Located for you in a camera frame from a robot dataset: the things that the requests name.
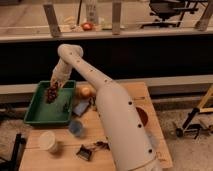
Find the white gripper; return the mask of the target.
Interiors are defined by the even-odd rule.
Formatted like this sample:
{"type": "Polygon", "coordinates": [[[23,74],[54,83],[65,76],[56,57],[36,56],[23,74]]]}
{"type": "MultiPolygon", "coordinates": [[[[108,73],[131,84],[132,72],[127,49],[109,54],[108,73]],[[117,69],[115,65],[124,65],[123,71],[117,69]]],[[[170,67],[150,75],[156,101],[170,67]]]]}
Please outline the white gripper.
{"type": "Polygon", "coordinates": [[[70,78],[72,72],[72,67],[60,59],[52,71],[52,76],[50,83],[54,85],[58,84],[60,88],[62,88],[70,78]]]}

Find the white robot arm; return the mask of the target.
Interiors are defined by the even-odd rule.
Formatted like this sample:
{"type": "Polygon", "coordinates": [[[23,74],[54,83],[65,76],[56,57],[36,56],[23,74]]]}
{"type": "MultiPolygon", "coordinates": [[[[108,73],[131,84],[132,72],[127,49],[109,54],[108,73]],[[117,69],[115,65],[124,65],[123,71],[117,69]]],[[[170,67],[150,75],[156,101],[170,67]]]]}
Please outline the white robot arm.
{"type": "Polygon", "coordinates": [[[51,82],[64,84],[75,69],[96,90],[96,106],[116,171],[163,171],[128,91],[83,59],[78,45],[61,44],[51,82]]]}

